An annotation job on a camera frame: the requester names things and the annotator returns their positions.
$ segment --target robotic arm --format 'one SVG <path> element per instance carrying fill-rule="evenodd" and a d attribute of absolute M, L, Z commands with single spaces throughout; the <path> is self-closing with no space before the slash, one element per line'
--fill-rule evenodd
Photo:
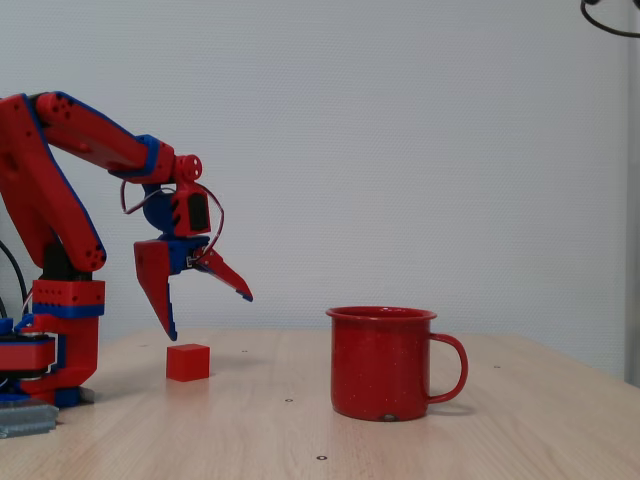
<path fill-rule="evenodd" d="M 195 269 L 219 278 L 246 300 L 253 296 L 213 250 L 224 220 L 222 209 L 213 241 L 204 235 L 211 231 L 207 197 L 220 204 L 196 182 L 202 175 L 198 157 L 175 155 L 171 146 L 150 135 L 134 136 L 62 92 L 1 99 L 0 194 L 43 274 L 33 284 L 33 315 L 25 315 L 13 332 L 7 331 L 6 322 L 0 325 L 0 377 L 36 377 L 20 382 L 17 389 L 51 402 L 57 391 L 79 386 L 95 371 L 104 282 L 93 281 L 92 273 L 102 268 L 107 254 L 49 145 L 121 178 L 125 213 L 142 208 L 149 223 L 162 232 L 156 240 L 136 242 L 134 252 L 140 285 L 171 340 L 177 333 L 170 275 Z M 127 182 L 142 185 L 146 194 L 129 210 L 124 202 Z M 55 358 L 53 338 L 34 336 L 41 333 L 58 334 Z"/>

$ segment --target black cable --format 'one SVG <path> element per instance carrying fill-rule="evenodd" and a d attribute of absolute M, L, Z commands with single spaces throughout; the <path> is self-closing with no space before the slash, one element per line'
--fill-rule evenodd
<path fill-rule="evenodd" d="M 595 27 L 598 27 L 600 30 L 604 30 L 605 32 L 609 32 L 609 33 L 612 33 L 614 35 L 619 35 L 621 37 L 640 38 L 640 33 L 623 32 L 622 30 L 616 30 L 615 28 L 607 27 L 606 25 L 604 25 L 604 24 L 600 23 L 599 21 L 597 21 L 595 18 L 593 18 L 589 14 L 589 12 L 587 12 L 587 2 L 586 2 L 586 0 L 582 0 L 582 2 L 580 3 L 580 11 L 582 12 L 582 15 L 584 16 L 584 18 L 586 18 L 591 25 L 593 25 Z"/>
<path fill-rule="evenodd" d="M 7 258 L 11 262 L 11 265 L 13 266 L 13 269 L 16 272 L 16 275 L 18 277 L 18 283 L 20 284 L 20 293 L 22 294 L 22 301 L 24 302 L 27 299 L 27 286 L 24 283 L 24 276 L 22 275 L 22 270 L 20 270 L 20 265 L 18 265 L 18 262 L 16 261 L 16 258 L 13 256 L 13 254 L 7 248 L 7 246 L 4 243 L 2 243 L 2 241 L 0 241 L 0 250 L 2 250 L 5 253 Z M 22 313 L 29 313 L 29 306 L 28 305 L 25 307 L 24 312 L 21 312 L 21 314 Z"/>
<path fill-rule="evenodd" d="M 4 302 L 2 301 L 2 297 L 0 297 L 0 317 L 7 318 L 7 309 L 4 308 Z"/>

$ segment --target table surface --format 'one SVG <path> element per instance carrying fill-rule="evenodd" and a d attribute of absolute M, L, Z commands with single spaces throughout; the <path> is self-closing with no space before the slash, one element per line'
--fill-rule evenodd
<path fill-rule="evenodd" d="M 189 383 L 165 378 L 163 335 L 103 348 L 86 385 L 96 403 L 61 411 L 50 433 L 0 440 L 0 477 L 640 478 L 640 390 L 523 338 L 461 335 L 462 394 L 376 423 L 332 410 L 328 331 L 183 330 L 180 343 L 212 353 L 212 376 Z M 431 356 L 433 393 L 448 390 L 457 355 L 435 342 Z"/>

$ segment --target wire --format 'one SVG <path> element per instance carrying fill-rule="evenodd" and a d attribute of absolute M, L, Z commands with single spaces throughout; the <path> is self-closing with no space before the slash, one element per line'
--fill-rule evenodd
<path fill-rule="evenodd" d="M 122 184 L 120 185 L 120 206 L 122 206 L 122 212 L 125 213 L 126 215 L 131 215 L 133 212 L 140 210 L 142 207 L 144 207 L 145 203 L 147 203 L 151 197 L 153 197 L 154 195 L 157 195 L 160 192 L 176 193 L 176 191 L 173 188 L 161 187 L 158 190 L 151 192 L 149 195 L 147 195 L 138 203 L 136 203 L 133 207 L 127 208 L 127 201 L 124 195 L 124 189 L 126 188 L 126 186 L 127 186 L 127 181 L 123 180 Z"/>
<path fill-rule="evenodd" d="M 33 289 L 29 290 L 29 294 L 27 295 L 27 298 L 24 299 L 24 303 L 22 304 L 22 310 L 21 310 L 22 312 L 29 313 L 27 308 L 29 305 L 29 300 L 31 300 L 31 297 L 33 297 Z"/>
<path fill-rule="evenodd" d="M 24 301 L 25 298 L 27 298 L 27 286 L 24 283 L 24 276 L 22 275 L 22 270 L 20 270 L 20 265 L 18 265 L 16 258 L 13 256 L 13 254 L 7 248 L 7 246 L 4 243 L 2 243 L 2 241 L 0 241 L 0 250 L 2 250 L 4 254 L 7 256 L 7 258 L 11 262 L 11 265 L 13 266 L 13 269 L 16 272 L 16 275 L 18 277 L 18 283 L 20 284 L 20 293 L 22 294 L 22 301 Z"/>
<path fill-rule="evenodd" d="M 209 243 L 207 248 L 205 248 L 204 251 L 202 252 L 202 255 L 200 255 L 198 258 L 196 258 L 194 260 L 194 262 L 197 262 L 202 257 L 204 257 L 204 256 L 209 254 L 211 249 L 213 249 L 213 246 L 216 244 L 216 242 L 220 238 L 220 234 L 222 233 L 222 227 L 224 226 L 224 208 L 222 208 L 222 205 L 220 205 L 220 202 L 218 201 L 216 196 L 213 194 L 213 192 L 211 190 L 209 190 L 204 185 L 200 185 L 199 183 L 196 183 L 196 185 L 199 186 L 201 189 L 203 189 L 205 192 L 207 192 L 207 195 L 209 195 L 209 197 L 211 197 L 211 200 L 213 200 L 215 202 L 216 206 L 218 207 L 218 210 L 220 210 L 220 221 L 218 222 L 218 230 L 216 231 L 216 234 L 214 235 L 213 239 L 211 240 L 211 243 Z"/>
<path fill-rule="evenodd" d="M 586 4 L 585 0 L 582 0 L 582 2 L 580 3 L 580 11 L 582 12 L 582 15 L 584 16 L 584 18 L 586 18 L 591 25 L 594 25 L 594 26 L 598 27 L 600 30 L 604 30 L 605 32 L 609 32 L 609 33 L 612 33 L 614 35 L 619 35 L 621 37 L 640 38 L 640 33 L 623 32 L 622 30 L 616 30 L 615 28 L 607 27 L 606 25 L 604 25 L 604 24 L 600 23 L 599 21 L 597 21 L 587 11 L 587 4 Z"/>
<path fill-rule="evenodd" d="M 7 318 L 7 309 L 4 308 L 4 302 L 2 301 L 2 297 L 0 297 L 0 317 Z"/>

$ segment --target red cube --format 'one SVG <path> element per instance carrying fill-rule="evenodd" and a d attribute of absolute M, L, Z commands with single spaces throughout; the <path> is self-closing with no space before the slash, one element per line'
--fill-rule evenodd
<path fill-rule="evenodd" d="M 195 343 L 167 347 L 167 378 L 179 382 L 208 378 L 209 350 Z"/>

